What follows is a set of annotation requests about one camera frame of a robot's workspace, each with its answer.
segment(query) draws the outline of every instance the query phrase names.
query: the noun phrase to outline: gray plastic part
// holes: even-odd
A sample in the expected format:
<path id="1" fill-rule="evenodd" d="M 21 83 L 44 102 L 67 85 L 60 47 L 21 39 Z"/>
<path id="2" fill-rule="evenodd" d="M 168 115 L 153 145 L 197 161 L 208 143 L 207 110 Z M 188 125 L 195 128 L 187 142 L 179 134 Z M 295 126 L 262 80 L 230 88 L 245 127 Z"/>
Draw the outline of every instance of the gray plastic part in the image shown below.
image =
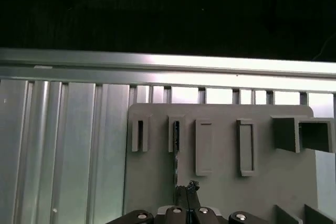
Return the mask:
<path id="1" fill-rule="evenodd" d="M 179 149 L 178 151 L 183 150 L 183 141 L 184 141 L 184 134 L 185 134 L 185 119 L 184 115 L 169 115 L 168 118 L 168 151 L 174 152 L 174 122 L 179 122 L 180 129 L 179 129 Z"/>
<path id="2" fill-rule="evenodd" d="M 276 223 L 274 205 L 285 206 L 300 219 L 304 218 L 305 204 L 317 208 L 315 151 L 302 149 L 297 154 L 276 149 L 272 127 L 273 115 L 313 117 L 308 106 L 138 103 L 129 108 L 129 123 L 137 114 L 152 115 L 150 148 L 145 153 L 132 152 L 132 134 L 129 132 L 124 212 L 136 209 L 156 212 L 161 206 L 174 204 L 174 153 L 167 151 L 171 115 L 184 115 L 185 122 L 184 148 L 178 152 L 177 184 L 188 185 L 190 180 L 198 181 L 201 187 L 198 197 L 203 206 L 214 206 L 223 216 L 243 210 L 271 224 Z M 199 126 L 200 134 L 196 132 L 196 125 L 201 124 L 197 120 L 201 119 L 212 123 L 211 144 L 208 128 L 202 128 L 208 126 Z M 257 132 L 255 162 L 258 169 L 255 176 L 241 176 L 237 136 L 239 119 L 251 119 Z M 200 146 L 199 152 L 196 151 L 197 145 Z M 202 163 L 203 160 L 199 159 L 199 171 L 211 168 L 211 173 L 198 176 L 196 162 L 199 162 L 199 157 L 196 155 L 203 155 L 205 146 L 211 146 L 212 161 Z"/>
<path id="3" fill-rule="evenodd" d="M 208 176 L 212 173 L 213 134 L 212 122 L 209 119 L 195 121 L 196 162 L 197 176 Z"/>
<path id="4" fill-rule="evenodd" d="M 277 224 L 303 224 L 298 217 L 290 214 L 279 206 L 275 206 Z"/>
<path id="5" fill-rule="evenodd" d="M 132 121 L 132 151 L 137 152 L 139 147 L 143 152 L 148 151 L 150 115 L 134 115 Z"/>
<path id="6" fill-rule="evenodd" d="M 240 173 L 243 177 L 256 175 L 257 129 L 253 120 L 237 120 Z"/>
<path id="7" fill-rule="evenodd" d="M 299 121 L 299 137 L 303 148 L 335 153 L 333 119 L 310 118 Z"/>
<path id="8" fill-rule="evenodd" d="M 305 224 L 336 224 L 336 220 L 307 205 L 305 205 L 304 215 Z"/>
<path id="9" fill-rule="evenodd" d="M 276 148 L 300 153 L 303 148 L 335 153 L 335 130 L 331 118 L 273 116 Z"/>

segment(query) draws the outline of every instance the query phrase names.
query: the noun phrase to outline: rectangular slot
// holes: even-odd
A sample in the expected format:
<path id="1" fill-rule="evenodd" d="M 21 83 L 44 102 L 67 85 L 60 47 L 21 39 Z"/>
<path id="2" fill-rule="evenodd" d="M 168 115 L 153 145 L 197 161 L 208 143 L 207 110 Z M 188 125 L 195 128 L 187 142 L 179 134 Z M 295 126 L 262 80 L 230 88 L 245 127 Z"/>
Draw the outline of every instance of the rectangular slot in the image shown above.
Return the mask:
<path id="1" fill-rule="evenodd" d="M 132 151 L 137 152 L 141 149 L 143 152 L 148 151 L 149 138 L 149 116 L 136 115 L 133 119 L 132 126 Z"/>
<path id="2" fill-rule="evenodd" d="M 178 151 L 180 146 L 180 122 L 174 121 L 174 147 Z"/>
<path id="3" fill-rule="evenodd" d="M 143 121 L 138 121 L 138 148 L 143 146 Z"/>
<path id="4" fill-rule="evenodd" d="M 174 152 L 175 149 L 180 152 L 185 133 L 184 115 L 169 116 L 168 121 L 168 152 Z"/>
<path id="5" fill-rule="evenodd" d="M 237 120 L 239 169 L 243 177 L 256 172 L 256 127 L 252 120 Z"/>
<path id="6" fill-rule="evenodd" d="M 334 127 L 331 120 L 300 120 L 299 137 L 303 148 L 335 152 Z"/>
<path id="7" fill-rule="evenodd" d="M 277 149 L 300 153 L 299 125 L 294 117 L 272 117 L 274 145 Z"/>
<path id="8" fill-rule="evenodd" d="M 212 122 L 198 119 L 196 124 L 196 175 L 208 176 L 212 173 L 213 132 Z"/>

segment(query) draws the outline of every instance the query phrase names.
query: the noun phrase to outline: narrow slot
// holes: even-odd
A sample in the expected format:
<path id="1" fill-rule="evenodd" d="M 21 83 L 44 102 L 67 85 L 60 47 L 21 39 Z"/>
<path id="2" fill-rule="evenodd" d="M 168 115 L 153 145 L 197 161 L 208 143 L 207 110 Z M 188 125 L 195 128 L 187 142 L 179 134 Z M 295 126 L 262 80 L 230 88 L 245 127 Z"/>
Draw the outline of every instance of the narrow slot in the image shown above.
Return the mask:
<path id="1" fill-rule="evenodd" d="M 137 103 L 137 87 L 135 86 L 130 86 L 130 92 L 129 92 L 129 97 L 128 97 L 128 107 L 133 105 L 134 103 Z"/>
<path id="2" fill-rule="evenodd" d="M 307 93 L 300 93 L 300 105 L 308 105 Z"/>
<path id="3" fill-rule="evenodd" d="M 171 87 L 163 88 L 163 102 L 172 103 L 172 88 Z"/>
<path id="4" fill-rule="evenodd" d="M 174 149 L 180 150 L 180 122 L 174 121 Z"/>
<path id="5" fill-rule="evenodd" d="M 274 105 L 274 92 L 266 91 L 266 104 Z"/>
<path id="6" fill-rule="evenodd" d="M 240 90 L 234 89 L 232 91 L 232 104 L 240 104 Z"/>
<path id="7" fill-rule="evenodd" d="M 198 103 L 205 104 L 205 88 L 198 88 Z"/>
<path id="8" fill-rule="evenodd" d="M 143 148 L 143 121 L 138 121 L 138 148 Z"/>

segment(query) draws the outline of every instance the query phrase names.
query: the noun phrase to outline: metal frame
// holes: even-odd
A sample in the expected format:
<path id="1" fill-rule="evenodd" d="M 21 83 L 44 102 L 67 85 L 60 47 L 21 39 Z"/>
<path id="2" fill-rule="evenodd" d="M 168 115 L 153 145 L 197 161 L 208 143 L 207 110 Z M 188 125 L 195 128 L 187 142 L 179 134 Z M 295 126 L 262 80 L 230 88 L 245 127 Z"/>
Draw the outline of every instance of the metal frame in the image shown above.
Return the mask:
<path id="1" fill-rule="evenodd" d="M 336 78 L 336 63 L 0 48 L 0 63 Z"/>
<path id="2" fill-rule="evenodd" d="M 129 106 L 236 102 L 308 104 L 317 117 L 336 111 L 336 63 L 0 48 L 0 79 L 125 84 Z M 334 215 L 335 156 L 316 157 L 319 208 Z"/>
<path id="3" fill-rule="evenodd" d="M 0 78 L 334 93 L 336 63 L 0 49 Z"/>

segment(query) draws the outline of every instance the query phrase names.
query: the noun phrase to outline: rectangular peg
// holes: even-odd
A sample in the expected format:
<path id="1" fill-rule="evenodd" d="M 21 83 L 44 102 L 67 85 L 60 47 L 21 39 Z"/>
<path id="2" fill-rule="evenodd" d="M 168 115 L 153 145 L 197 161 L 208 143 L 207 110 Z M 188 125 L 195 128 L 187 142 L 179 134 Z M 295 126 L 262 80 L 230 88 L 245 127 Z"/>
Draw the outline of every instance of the rectangular peg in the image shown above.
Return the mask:
<path id="1" fill-rule="evenodd" d="M 213 132 L 212 121 L 197 119 L 196 126 L 196 175 L 208 176 L 212 173 Z"/>
<path id="2" fill-rule="evenodd" d="M 237 120 L 239 146 L 239 169 L 243 177 L 256 175 L 257 168 L 257 131 L 251 119 Z"/>

